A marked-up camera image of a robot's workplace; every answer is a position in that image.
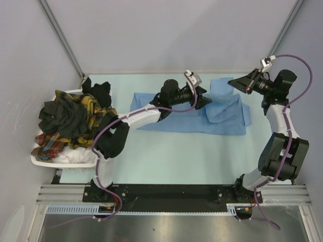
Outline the light blue long sleeve shirt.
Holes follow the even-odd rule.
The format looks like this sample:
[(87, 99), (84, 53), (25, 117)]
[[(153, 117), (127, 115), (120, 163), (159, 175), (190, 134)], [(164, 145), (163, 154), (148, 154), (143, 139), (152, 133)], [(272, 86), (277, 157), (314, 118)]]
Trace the light blue long sleeve shirt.
[(239, 94), (228, 84), (232, 77), (210, 81), (205, 94), (212, 103), (199, 110), (172, 112), (164, 120), (144, 125), (141, 130), (180, 133), (206, 133), (239, 136), (246, 134), (252, 124), (250, 107), (242, 102)]

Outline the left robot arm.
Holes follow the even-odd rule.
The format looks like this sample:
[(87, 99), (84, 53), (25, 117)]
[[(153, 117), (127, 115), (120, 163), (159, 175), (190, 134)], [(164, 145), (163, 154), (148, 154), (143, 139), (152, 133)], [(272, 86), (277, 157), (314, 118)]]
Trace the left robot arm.
[(160, 92), (146, 106), (131, 111), (123, 116), (108, 113), (100, 122), (91, 147), (96, 155), (94, 196), (100, 201), (107, 201), (111, 196), (121, 202), (119, 195), (111, 188), (102, 184), (99, 178), (101, 159), (117, 157), (124, 149), (128, 133), (144, 125), (157, 123), (167, 118), (172, 112), (183, 113), (193, 109), (199, 110), (212, 103), (210, 98), (203, 96), (207, 91), (200, 87), (201, 80), (196, 76), (187, 76), (186, 85), (179, 88), (174, 79), (164, 81)]

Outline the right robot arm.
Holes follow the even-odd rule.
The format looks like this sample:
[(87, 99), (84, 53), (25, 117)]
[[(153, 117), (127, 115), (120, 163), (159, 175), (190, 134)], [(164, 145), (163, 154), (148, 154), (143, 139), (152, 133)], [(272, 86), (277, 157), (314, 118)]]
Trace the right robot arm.
[(270, 123), (272, 135), (262, 151), (258, 166), (236, 179), (232, 186), (233, 201), (250, 202), (260, 188), (275, 182), (293, 180), (300, 171), (309, 149), (309, 142), (300, 138), (290, 118), (289, 90), (297, 76), (290, 70), (281, 70), (275, 80), (254, 69), (241, 78), (228, 81), (237, 90), (263, 96), (261, 107)]

